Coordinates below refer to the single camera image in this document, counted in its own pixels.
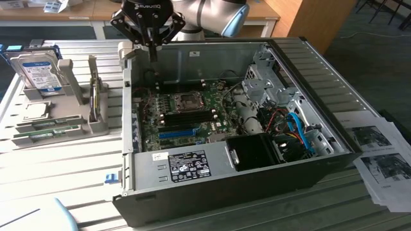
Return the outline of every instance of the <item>printed photo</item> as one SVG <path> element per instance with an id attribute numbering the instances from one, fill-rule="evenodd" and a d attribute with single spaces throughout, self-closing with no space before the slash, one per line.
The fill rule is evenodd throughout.
<path id="1" fill-rule="evenodd" d="M 362 157 L 378 183 L 411 179 L 411 166 L 399 153 Z"/>
<path id="2" fill-rule="evenodd" d="M 383 133 L 378 130 L 376 126 L 347 128 L 348 134 L 360 145 L 362 149 L 378 148 L 391 145 Z"/>

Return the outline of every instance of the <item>floor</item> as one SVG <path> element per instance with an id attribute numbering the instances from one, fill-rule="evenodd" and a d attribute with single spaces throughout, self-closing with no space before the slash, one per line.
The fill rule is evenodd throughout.
<path id="1" fill-rule="evenodd" d="M 380 12 L 368 24 L 375 10 L 366 6 L 355 14 L 352 10 L 338 36 L 327 50 L 326 58 L 350 81 L 366 100 L 379 110 L 386 109 L 411 129 L 411 78 L 410 58 L 411 39 L 384 38 L 359 34 L 352 38 L 340 38 L 355 32 L 370 32 L 383 35 L 411 35 L 411 26 L 406 31 L 398 30 L 402 17 L 398 16 L 387 25 L 391 14 Z M 112 27 L 105 27 L 108 39 L 121 36 Z M 4 27 L 0 30 L 0 44 L 28 45 L 31 39 L 95 39 L 91 27 Z M 13 76 L 13 70 L 0 60 L 0 99 Z"/>

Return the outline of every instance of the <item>motherboard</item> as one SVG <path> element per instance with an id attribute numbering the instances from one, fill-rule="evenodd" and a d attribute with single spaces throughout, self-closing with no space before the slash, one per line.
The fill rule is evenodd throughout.
<path id="1" fill-rule="evenodd" d="M 137 89 L 143 151 L 217 142 L 237 135 L 231 122 L 235 115 L 227 114 L 235 114 L 235 109 L 223 109 L 227 88 L 225 82 L 216 81 Z"/>

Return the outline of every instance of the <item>slatted surface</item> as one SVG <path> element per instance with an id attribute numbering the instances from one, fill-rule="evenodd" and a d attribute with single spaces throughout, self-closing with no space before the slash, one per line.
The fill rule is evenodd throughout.
<path id="1" fill-rule="evenodd" d="M 279 39 L 291 61 L 334 111 L 355 105 L 347 87 L 327 88 L 327 74 L 315 53 L 300 52 L 296 39 Z M 69 209 L 83 231 L 131 231 L 111 202 L 119 184 L 103 186 L 107 172 L 121 165 L 120 113 L 121 72 L 116 55 L 119 41 L 56 41 L 64 58 L 71 58 L 79 81 L 87 82 L 87 54 L 97 55 L 99 72 L 109 84 L 111 133 L 80 141 L 51 144 L 24 151 L 0 154 L 0 210 L 35 205 L 57 197 Z M 16 90 L 1 127 L 19 111 Z M 160 223 L 137 230 L 275 230 L 275 231 L 387 231 L 410 230 L 411 217 L 390 213 L 370 199 L 359 173 L 347 168 L 335 172 L 308 190 L 224 208 L 200 215 Z"/>

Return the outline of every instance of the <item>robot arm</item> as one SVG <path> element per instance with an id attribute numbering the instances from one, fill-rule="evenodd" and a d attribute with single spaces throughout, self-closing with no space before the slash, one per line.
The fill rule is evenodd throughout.
<path id="1" fill-rule="evenodd" d="M 141 45 L 143 50 L 149 52 L 151 62 L 156 62 L 156 51 L 161 44 L 169 43 L 179 31 L 183 34 L 201 33 L 204 28 L 225 37 L 235 36 L 248 10 L 245 0 L 123 0 L 121 9 L 112 15 L 111 25 L 135 44 Z M 136 29 L 125 22 L 125 17 Z M 171 25 L 163 29 L 169 17 Z"/>

